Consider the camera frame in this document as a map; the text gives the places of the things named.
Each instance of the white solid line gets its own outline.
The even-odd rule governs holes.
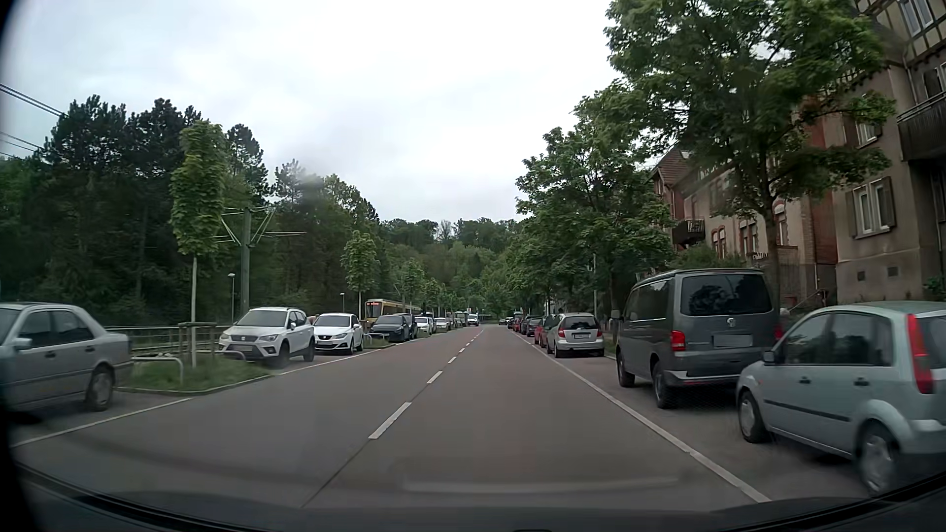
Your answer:
[[[529,342],[526,342],[525,340],[523,340],[523,342],[525,342],[526,345],[528,345],[528,346],[534,347],[535,350],[538,351],[538,347],[535,347],[535,346],[533,346],[532,344],[529,344]],[[717,464],[716,462],[713,462],[712,460],[710,460],[709,458],[707,458],[704,454],[702,454],[700,451],[697,451],[697,450],[694,449],[693,447],[690,447],[689,445],[687,445],[686,443],[684,443],[683,440],[681,440],[680,438],[674,436],[673,434],[670,434],[669,432],[667,432],[666,430],[664,430],[662,427],[660,427],[659,425],[657,425],[655,422],[651,421],[651,420],[648,419],[647,417],[644,417],[644,416],[643,416],[640,412],[638,412],[637,410],[634,410],[633,408],[627,406],[627,405],[624,404],[623,402],[617,400],[614,396],[612,396],[611,394],[605,392],[605,390],[602,390],[602,389],[599,388],[597,385],[595,385],[593,382],[591,382],[591,381],[589,381],[588,379],[582,377],[581,375],[578,375],[577,373],[575,373],[574,371],[572,371],[571,368],[569,368],[569,367],[567,367],[566,365],[564,365],[564,364],[558,362],[556,359],[552,359],[552,358],[548,358],[548,357],[546,357],[546,358],[547,358],[548,360],[550,360],[550,361],[552,361],[552,362],[558,364],[562,369],[564,369],[565,371],[568,371],[570,374],[572,374],[572,375],[574,375],[575,377],[577,377],[581,382],[584,382],[585,384],[587,384],[588,386],[590,386],[591,389],[593,389],[594,391],[596,391],[596,392],[598,392],[599,394],[601,394],[602,396],[604,396],[605,399],[607,399],[607,400],[613,402],[618,408],[624,410],[626,413],[630,414],[634,419],[636,419],[637,421],[640,421],[641,423],[643,423],[648,429],[654,431],[655,433],[657,433],[657,435],[659,435],[659,436],[662,437],[663,439],[665,439],[665,440],[669,441],[670,443],[674,444],[674,445],[675,445],[678,449],[680,449],[682,452],[685,452],[686,454],[689,454],[690,456],[692,456],[694,460],[696,460],[696,461],[699,462],[700,464],[703,464],[708,470],[710,470],[710,471],[716,473],[717,475],[719,475],[720,478],[722,478],[723,480],[725,480],[725,481],[729,482],[730,484],[732,484],[734,487],[736,487],[738,490],[740,490],[742,493],[744,493],[747,497],[749,497],[749,498],[752,499],[753,501],[755,501],[755,502],[757,502],[757,503],[768,503],[768,502],[771,502],[771,501],[772,501],[772,499],[769,499],[769,498],[766,497],[765,495],[762,495],[757,489],[755,489],[755,488],[753,488],[752,486],[750,486],[749,484],[747,484],[745,480],[743,480],[743,479],[737,477],[736,475],[732,474],[731,472],[729,472],[728,470],[726,470],[725,468],[723,468],[723,466],[720,466],[720,465]]]
[[[400,408],[398,408],[397,410],[394,411],[393,414],[391,414],[391,417],[388,417],[387,419],[385,419],[385,421],[381,423],[381,426],[378,427],[376,431],[371,433],[370,436],[368,436],[368,439],[380,438],[381,435],[384,434],[384,431],[388,430],[388,427],[393,425],[394,422],[397,421],[397,419],[401,416],[401,414],[404,414],[404,411],[407,410],[409,406],[411,406],[409,402],[402,404]]]
[[[335,359],[334,361],[319,362],[318,364],[307,365],[307,366],[305,366],[305,367],[297,367],[297,368],[291,369],[291,370],[289,370],[289,371],[284,371],[284,372],[282,372],[282,373],[277,373],[276,375],[288,375],[289,373],[295,373],[296,371],[302,371],[302,370],[304,370],[304,369],[309,369],[310,367],[319,367],[320,365],[326,365],[326,364],[332,364],[332,363],[335,363],[335,362],[346,361],[346,360],[348,360],[348,359],[354,359],[354,358],[356,358],[356,357],[360,357],[361,355],[367,355],[367,354],[370,353],[370,352],[371,352],[371,351],[365,351],[364,353],[359,353],[359,354],[357,354],[357,355],[348,355],[347,357],[341,357],[340,359]]]
[[[127,414],[122,414],[121,416],[113,416],[113,417],[108,417],[108,418],[106,418],[106,419],[100,419],[99,421],[93,421],[92,423],[86,423],[86,424],[84,424],[84,425],[79,425],[78,427],[73,427],[73,428],[71,428],[71,429],[66,429],[66,430],[64,430],[64,431],[59,431],[59,432],[57,432],[57,433],[52,433],[52,434],[46,434],[46,435],[42,435],[42,436],[32,437],[32,438],[30,438],[30,439],[25,439],[25,440],[20,441],[20,442],[17,442],[17,443],[11,443],[11,444],[10,444],[10,447],[11,447],[11,448],[13,448],[13,447],[20,447],[21,445],[26,445],[27,443],[33,443],[33,442],[41,441],[41,440],[44,440],[44,439],[49,439],[49,438],[51,438],[51,437],[61,436],[61,435],[63,435],[63,434],[74,433],[75,431],[81,431],[82,429],[88,429],[89,427],[95,427],[96,425],[101,425],[102,423],[108,423],[109,421],[115,421],[116,419],[121,419],[122,417],[134,416],[135,414],[141,414],[141,413],[143,413],[143,412],[147,412],[147,411],[150,411],[150,410],[157,410],[157,409],[159,409],[159,408],[164,408],[164,407],[166,407],[166,406],[170,406],[170,405],[172,405],[172,404],[177,404],[177,403],[179,403],[179,402],[184,402],[184,401],[186,401],[186,400],[191,400],[191,399],[193,399],[193,398],[183,398],[183,399],[173,400],[173,401],[171,401],[171,402],[166,402],[166,403],[164,403],[164,404],[159,404],[159,405],[157,405],[157,406],[151,406],[151,407],[149,407],[149,408],[143,408],[143,409],[141,409],[141,410],[135,410],[134,412],[128,412]]]

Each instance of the car bumper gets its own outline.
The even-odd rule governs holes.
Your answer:
[[[274,342],[256,342],[253,344],[241,342],[228,344],[224,342],[218,344],[217,348],[227,351],[239,351],[243,353],[248,361],[258,361],[279,355],[279,347]]]

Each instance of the black car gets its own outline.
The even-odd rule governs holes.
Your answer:
[[[413,338],[411,333],[412,321],[410,316],[406,314],[379,316],[375,324],[371,326],[371,332],[384,334],[388,342],[407,342]]]

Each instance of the road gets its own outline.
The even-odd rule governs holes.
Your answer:
[[[494,325],[317,357],[208,396],[62,406],[12,437],[18,460],[62,480],[224,521],[231,507],[184,495],[671,510],[866,496],[846,461],[745,443],[733,403],[701,394],[658,410],[646,383],[618,386],[612,360],[551,359]]]

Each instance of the car windshield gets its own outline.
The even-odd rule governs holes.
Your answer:
[[[377,321],[375,323],[379,325],[401,325],[402,323],[404,323],[404,318],[402,318],[401,316],[390,316],[390,315],[381,316],[377,318]]]
[[[0,343],[7,338],[9,328],[13,327],[13,322],[16,321],[18,315],[20,315],[19,310],[0,309]]]
[[[250,310],[236,324],[245,327],[285,327],[287,314],[285,310]]]
[[[351,316],[326,316],[321,315],[315,320],[315,327],[351,327]]]
[[[688,275],[680,311],[688,316],[761,314],[772,310],[765,280],[757,274]]]

